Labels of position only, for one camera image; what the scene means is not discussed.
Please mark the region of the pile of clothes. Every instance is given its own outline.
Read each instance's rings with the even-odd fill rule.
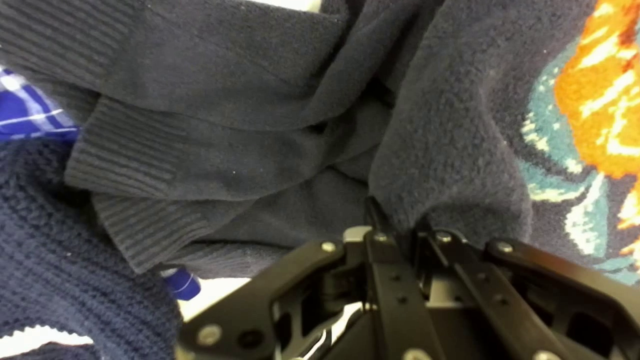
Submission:
[[[0,336],[169,359],[158,270],[253,276],[366,197],[640,285],[637,6],[0,0],[1,72],[38,88],[0,115],[40,104],[0,122]]]

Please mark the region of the black metal mechanism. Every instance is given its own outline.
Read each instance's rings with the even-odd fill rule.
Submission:
[[[640,360],[640,292],[514,241],[372,226],[306,245],[184,325],[184,360]],[[360,305],[339,336],[331,325]]]

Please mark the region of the ribbed knit cuff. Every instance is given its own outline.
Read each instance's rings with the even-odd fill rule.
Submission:
[[[69,186],[117,197],[165,198],[185,142],[179,122],[100,101],[66,169]]]
[[[1,0],[0,63],[100,86],[141,10],[139,0]]]
[[[206,239],[252,202],[154,202],[93,194],[93,206],[133,273],[146,273]]]

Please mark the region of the blue white patterned fabric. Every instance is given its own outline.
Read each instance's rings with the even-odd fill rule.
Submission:
[[[0,140],[75,140],[74,122],[19,74],[0,66]]]

